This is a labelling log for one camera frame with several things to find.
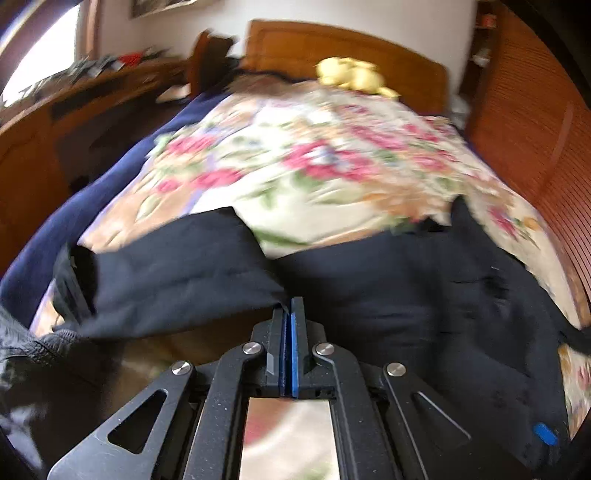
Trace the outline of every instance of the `blue clip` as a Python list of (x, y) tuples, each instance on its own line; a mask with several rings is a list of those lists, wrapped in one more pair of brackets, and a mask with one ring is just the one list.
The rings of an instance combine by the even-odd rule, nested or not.
[(297, 345), (297, 318), (296, 313), (291, 312), (291, 396), (298, 398), (300, 396), (300, 375), (298, 366), (300, 358), (298, 357)]
[(558, 445), (558, 437), (544, 423), (536, 423), (534, 425), (534, 433), (540, 437), (542, 442), (544, 442), (546, 445), (550, 445), (552, 447)]

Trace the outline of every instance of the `yellow stuffed toy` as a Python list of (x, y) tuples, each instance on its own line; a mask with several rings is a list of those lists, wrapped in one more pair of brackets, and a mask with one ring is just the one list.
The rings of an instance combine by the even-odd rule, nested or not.
[(331, 57), (316, 66), (318, 81), (326, 86), (338, 86), (346, 90), (398, 99), (400, 95), (384, 86), (384, 77), (373, 63), (356, 59)]

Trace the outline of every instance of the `metal screw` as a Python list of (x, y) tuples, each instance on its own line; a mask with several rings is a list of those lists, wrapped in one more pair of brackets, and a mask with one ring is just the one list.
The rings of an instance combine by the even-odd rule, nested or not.
[(191, 370), (191, 364), (184, 360), (180, 360), (171, 367), (171, 370), (175, 375), (184, 375)]
[(248, 342), (248, 343), (245, 343), (244, 346), (242, 347), (242, 351), (247, 355), (255, 355), (258, 352), (260, 352), (261, 349), (262, 349), (262, 346), (258, 342)]
[(403, 364), (394, 362), (386, 367), (386, 372), (390, 377), (401, 377), (406, 373), (406, 367)]
[(316, 353), (322, 356), (329, 356), (335, 352), (335, 346), (332, 343), (319, 343), (316, 345)]

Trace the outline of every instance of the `black metal mount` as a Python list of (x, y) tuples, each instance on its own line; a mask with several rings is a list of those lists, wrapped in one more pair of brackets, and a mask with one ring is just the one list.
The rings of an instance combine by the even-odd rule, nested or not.
[(366, 365), (328, 343), (302, 299), (290, 312), (275, 309), (217, 362), (175, 363), (48, 478), (238, 478), (251, 397), (329, 400), (343, 480), (531, 479), (405, 366)]

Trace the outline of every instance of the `window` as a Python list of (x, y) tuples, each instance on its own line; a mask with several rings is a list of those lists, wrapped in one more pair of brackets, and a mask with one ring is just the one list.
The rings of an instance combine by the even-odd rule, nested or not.
[(2, 92), (6, 105), (18, 100), (20, 92), (33, 83), (74, 63), (79, 9), (80, 5), (76, 5), (68, 10), (21, 60)]

